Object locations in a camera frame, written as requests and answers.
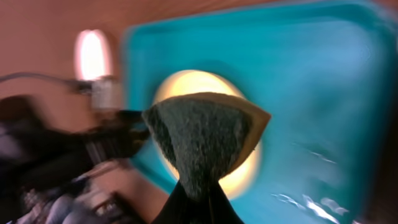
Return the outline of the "yellow green plate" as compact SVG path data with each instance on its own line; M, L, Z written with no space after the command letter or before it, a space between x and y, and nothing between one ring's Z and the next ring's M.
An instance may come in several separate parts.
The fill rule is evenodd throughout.
M244 98L241 91L227 79L201 70L181 70L166 78L158 87L153 103L173 96L198 92L215 92ZM254 183L261 165L262 142L258 142L249 157L219 184L229 200L242 196Z

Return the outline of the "green yellow sponge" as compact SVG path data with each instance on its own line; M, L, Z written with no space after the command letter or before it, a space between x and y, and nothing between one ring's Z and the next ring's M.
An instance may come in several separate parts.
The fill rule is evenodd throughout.
M168 98L142 117L194 200L249 157L271 118L248 100L213 92Z

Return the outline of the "white plate with red stain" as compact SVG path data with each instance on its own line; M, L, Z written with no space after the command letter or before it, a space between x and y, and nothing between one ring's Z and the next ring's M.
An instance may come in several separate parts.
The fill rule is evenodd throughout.
M92 81L112 73L112 56L102 30L81 31L74 46L74 68L78 80Z

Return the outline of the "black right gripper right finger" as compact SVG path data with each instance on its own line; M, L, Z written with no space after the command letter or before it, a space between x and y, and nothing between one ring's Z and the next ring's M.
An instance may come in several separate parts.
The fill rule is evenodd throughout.
M210 214L213 224L243 224L234 211L220 184L210 189Z

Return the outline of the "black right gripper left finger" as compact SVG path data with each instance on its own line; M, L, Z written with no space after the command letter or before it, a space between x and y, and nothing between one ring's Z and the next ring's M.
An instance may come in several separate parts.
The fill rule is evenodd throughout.
M151 224L210 224L209 197L191 199L177 182L165 205Z

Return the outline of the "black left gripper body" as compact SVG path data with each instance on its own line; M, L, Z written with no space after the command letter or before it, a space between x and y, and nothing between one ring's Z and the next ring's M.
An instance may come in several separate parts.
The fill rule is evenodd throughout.
M130 158L149 137L141 111L120 110L100 126L68 133L49 126L28 95L1 99L1 192L47 190L108 159Z

